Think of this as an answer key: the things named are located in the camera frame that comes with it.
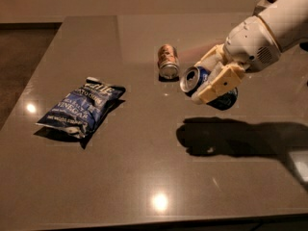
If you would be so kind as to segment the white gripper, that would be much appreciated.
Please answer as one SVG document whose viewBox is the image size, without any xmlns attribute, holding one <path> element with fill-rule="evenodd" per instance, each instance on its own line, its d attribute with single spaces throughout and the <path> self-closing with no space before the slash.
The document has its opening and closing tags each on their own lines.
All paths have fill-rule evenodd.
<svg viewBox="0 0 308 231">
<path fill-rule="evenodd" d="M 280 49 L 262 19 L 247 18 L 229 33 L 224 45 L 215 45 L 195 64 L 210 75 L 192 95 L 192 101 L 196 104 L 212 102 L 242 82 L 244 69 L 262 71 L 276 63 L 280 56 Z M 244 68 L 229 64 L 230 60 Z"/>
</svg>

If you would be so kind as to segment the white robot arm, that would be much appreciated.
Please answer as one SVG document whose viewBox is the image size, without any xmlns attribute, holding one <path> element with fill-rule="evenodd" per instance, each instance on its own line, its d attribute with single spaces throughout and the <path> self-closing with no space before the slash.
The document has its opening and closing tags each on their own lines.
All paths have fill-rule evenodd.
<svg viewBox="0 0 308 231">
<path fill-rule="evenodd" d="M 276 63 L 286 50 L 308 39 L 308 0 L 277 0 L 235 27 L 225 42 L 206 53 L 198 66 L 210 71 L 192 95 L 209 103 L 237 87 L 248 72 Z"/>
</svg>

